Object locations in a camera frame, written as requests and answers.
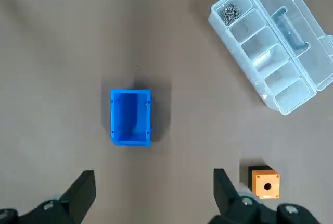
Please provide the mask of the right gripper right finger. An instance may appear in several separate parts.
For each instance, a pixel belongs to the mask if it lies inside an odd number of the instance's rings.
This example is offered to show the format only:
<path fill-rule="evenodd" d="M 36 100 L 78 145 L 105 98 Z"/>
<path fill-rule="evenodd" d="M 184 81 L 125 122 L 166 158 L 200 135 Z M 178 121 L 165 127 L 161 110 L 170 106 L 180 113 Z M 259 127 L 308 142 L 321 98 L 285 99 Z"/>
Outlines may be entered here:
<path fill-rule="evenodd" d="M 319 223 L 300 205 L 280 204 L 272 210 L 252 197 L 239 195 L 222 168 L 214 169 L 213 180 L 214 198 L 220 213 L 210 223 Z"/>

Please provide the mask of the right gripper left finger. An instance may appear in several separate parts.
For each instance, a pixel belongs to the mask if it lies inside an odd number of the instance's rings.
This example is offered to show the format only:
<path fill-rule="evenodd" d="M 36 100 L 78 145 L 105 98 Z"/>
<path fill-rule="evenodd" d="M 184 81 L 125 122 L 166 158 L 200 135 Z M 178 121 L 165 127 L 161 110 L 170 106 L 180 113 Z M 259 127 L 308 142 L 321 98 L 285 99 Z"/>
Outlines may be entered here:
<path fill-rule="evenodd" d="M 1 209 L 1 223 L 82 223 L 95 199 L 95 173 L 85 170 L 60 198 L 44 201 L 24 215 L 14 208 Z"/>

